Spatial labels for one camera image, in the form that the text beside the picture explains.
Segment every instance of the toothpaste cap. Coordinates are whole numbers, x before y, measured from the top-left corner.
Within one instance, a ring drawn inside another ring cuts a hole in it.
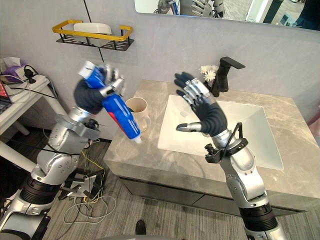
[[[94,63],[90,61],[85,61],[84,66],[81,68],[78,74],[82,76],[84,79],[88,79],[95,67],[96,65]]]
[[[131,138],[131,140],[132,140],[132,141],[135,141],[137,144],[142,143],[141,138],[140,138],[140,135],[139,135],[139,136],[136,136],[136,137],[134,137],[134,138]]]

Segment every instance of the blue toothpaste tube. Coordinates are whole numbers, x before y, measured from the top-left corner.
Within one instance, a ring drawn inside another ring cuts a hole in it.
[[[99,67],[90,61],[85,62],[83,68],[79,71],[79,74],[92,89],[100,89],[106,86],[103,71],[100,71]],[[102,105],[130,140],[133,140],[138,144],[141,143],[141,132],[138,124],[119,95],[113,93],[107,96],[102,101]]]

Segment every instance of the cabinet door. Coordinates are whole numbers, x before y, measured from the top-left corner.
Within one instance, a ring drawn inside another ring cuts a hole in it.
[[[191,206],[203,196],[202,193],[163,186],[156,183],[120,177],[121,182],[133,194],[150,199],[162,200]]]
[[[235,201],[233,201],[230,198],[204,195],[202,198],[196,201],[192,206],[201,208],[201,209],[220,212],[224,214],[240,216],[240,211]],[[302,212],[301,210],[298,210],[298,209],[279,208],[276,206],[272,206],[272,210],[275,216],[289,215],[289,214]]]
[[[224,214],[240,216],[239,208],[235,201],[229,198],[222,198],[219,196],[204,195],[196,201],[193,207],[207,209]]]

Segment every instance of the mirror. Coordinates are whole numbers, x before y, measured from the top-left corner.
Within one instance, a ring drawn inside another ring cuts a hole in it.
[[[145,14],[274,24],[320,31],[320,0],[134,0]]]

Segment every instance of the wall shelf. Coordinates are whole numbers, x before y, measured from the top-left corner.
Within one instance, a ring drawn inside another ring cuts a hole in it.
[[[130,38],[130,34],[133,32],[133,28],[131,26],[126,26],[126,25],[119,26],[121,31],[121,36],[63,29],[63,27],[65,27],[68,24],[77,24],[77,23],[82,23],[82,21],[71,19],[71,20],[66,20],[64,22],[61,22],[58,25],[54,26],[52,28],[52,31],[60,35],[60,38],[56,42],[116,50],[116,51],[126,51],[134,42],[134,40]],[[85,37],[86,42],[76,41],[74,36]],[[98,47],[93,44],[90,44],[89,38],[105,39],[105,40],[109,40],[109,42],[107,42],[103,46]]]

